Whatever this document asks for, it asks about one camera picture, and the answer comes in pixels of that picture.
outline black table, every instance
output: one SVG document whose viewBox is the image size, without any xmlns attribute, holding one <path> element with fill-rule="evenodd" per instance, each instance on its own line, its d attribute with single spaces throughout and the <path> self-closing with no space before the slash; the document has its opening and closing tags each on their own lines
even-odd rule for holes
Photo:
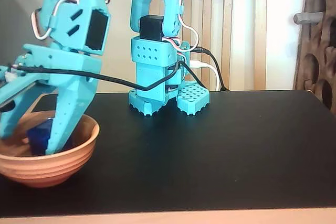
<svg viewBox="0 0 336 224">
<path fill-rule="evenodd" d="M 87 114 L 90 162 L 54 188 L 0 177 L 0 217 L 336 206 L 336 120 L 309 92 L 212 93 L 197 116 L 171 101 L 153 117 L 98 94 Z"/>
</svg>

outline robotic arm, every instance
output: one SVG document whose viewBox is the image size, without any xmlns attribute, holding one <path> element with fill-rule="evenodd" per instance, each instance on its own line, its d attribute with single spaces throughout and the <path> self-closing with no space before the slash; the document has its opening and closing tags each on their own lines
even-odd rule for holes
<svg viewBox="0 0 336 224">
<path fill-rule="evenodd" d="M 103 54 L 111 19 L 108 1 L 44 0 L 42 8 L 32 14 L 32 25 L 38 39 L 50 37 L 53 42 L 49 47 L 24 45 L 27 53 L 19 56 L 15 64 L 98 74 L 101 60 L 90 55 Z M 39 25 L 46 30 L 44 35 L 40 34 Z M 4 71 L 8 68 L 0 70 L 0 80 L 5 81 Z M 12 134 L 18 120 L 41 94 L 58 90 L 46 154 L 61 151 L 95 96 L 98 80 L 13 69 L 11 74 L 16 77 L 6 80 L 0 88 L 0 137 Z"/>
<path fill-rule="evenodd" d="M 144 115 L 152 115 L 176 99 L 177 106 L 195 115 L 209 104 L 209 91 L 197 82 L 184 80 L 190 52 L 197 47 L 197 32 L 182 20 L 183 1 L 165 0 L 164 17 L 149 15 L 151 0 L 133 0 L 131 28 L 132 60 L 137 84 L 99 75 L 111 15 L 111 0 L 44 0 L 32 14 L 35 36 L 53 39 L 49 47 L 24 45 L 27 53 L 15 61 L 16 69 L 0 67 L 0 137 L 10 136 L 18 120 L 42 93 L 58 91 L 56 112 L 46 154 L 59 152 L 95 96 L 98 79 L 134 87 L 129 102 Z M 39 25 L 46 31 L 41 34 Z M 196 44 L 176 36 L 181 25 L 192 30 Z M 14 75 L 6 80 L 6 72 Z"/>
</svg>

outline circular hole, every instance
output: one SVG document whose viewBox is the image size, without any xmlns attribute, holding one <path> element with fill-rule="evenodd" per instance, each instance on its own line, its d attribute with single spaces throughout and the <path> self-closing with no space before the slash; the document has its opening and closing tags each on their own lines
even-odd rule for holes
<svg viewBox="0 0 336 224">
<path fill-rule="evenodd" d="M 315 84 L 319 78 L 320 65 L 316 57 L 313 54 L 307 54 L 303 59 L 303 77 L 305 81 L 311 80 L 312 84 Z"/>
<path fill-rule="evenodd" d="M 326 0 L 308 0 L 307 11 L 310 13 L 325 12 L 327 9 Z"/>
<path fill-rule="evenodd" d="M 336 19 L 333 18 L 329 28 L 329 47 L 336 47 Z"/>
<path fill-rule="evenodd" d="M 316 85 L 316 96 L 323 104 L 331 109 L 332 107 L 332 88 L 326 80 L 320 80 Z"/>
</svg>

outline terracotta bowl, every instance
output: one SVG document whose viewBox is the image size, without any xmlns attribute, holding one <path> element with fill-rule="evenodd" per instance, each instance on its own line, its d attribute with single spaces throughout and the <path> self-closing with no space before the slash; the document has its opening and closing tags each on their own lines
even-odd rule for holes
<svg viewBox="0 0 336 224">
<path fill-rule="evenodd" d="M 1 174 L 29 187 L 44 188 L 63 183 L 83 167 L 92 156 L 99 134 L 98 123 L 87 115 L 81 118 L 71 136 L 76 147 L 53 155 L 32 157 L 26 131 L 54 114 L 54 111 L 25 114 L 13 136 L 0 140 Z"/>
</svg>

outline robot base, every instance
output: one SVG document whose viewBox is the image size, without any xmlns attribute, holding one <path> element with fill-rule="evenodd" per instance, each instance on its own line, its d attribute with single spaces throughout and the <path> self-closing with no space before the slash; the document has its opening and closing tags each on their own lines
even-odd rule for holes
<svg viewBox="0 0 336 224">
<path fill-rule="evenodd" d="M 210 92 L 193 81 L 186 82 L 185 87 L 179 90 L 171 91 L 163 103 L 140 97 L 136 92 L 136 90 L 130 91 L 130 104 L 139 112 L 150 116 L 152 116 L 154 112 L 159 111 L 163 106 L 166 106 L 168 101 L 172 98 L 176 98 L 177 107 L 187 115 L 195 115 L 210 103 Z"/>
</svg>

